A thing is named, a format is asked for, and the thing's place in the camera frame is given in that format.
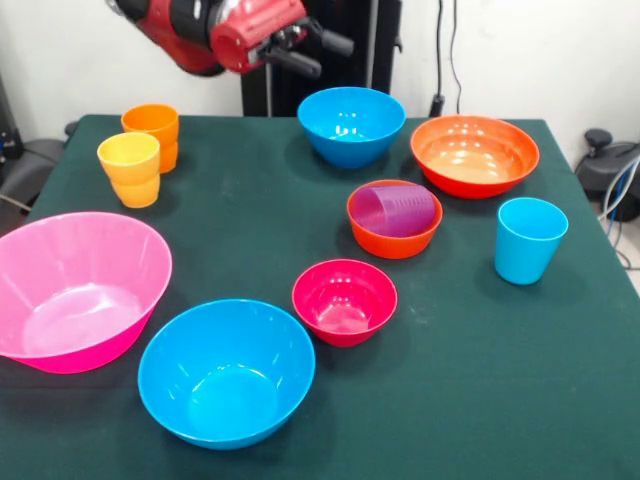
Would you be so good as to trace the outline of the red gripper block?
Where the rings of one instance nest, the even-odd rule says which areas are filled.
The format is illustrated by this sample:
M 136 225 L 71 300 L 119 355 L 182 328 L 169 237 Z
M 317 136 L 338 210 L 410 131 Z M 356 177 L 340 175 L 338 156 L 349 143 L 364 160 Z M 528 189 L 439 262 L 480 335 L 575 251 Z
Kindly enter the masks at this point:
M 291 51 L 305 33 L 331 52 L 351 56 L 354 42 L 325 29 L 311 17 L 301 1 L 219 1 L 209 14 L 209 45 L 226 70 L 245 74 L 265 61 L 308 78 L 317 79 L 322 66 L 305 55 Z

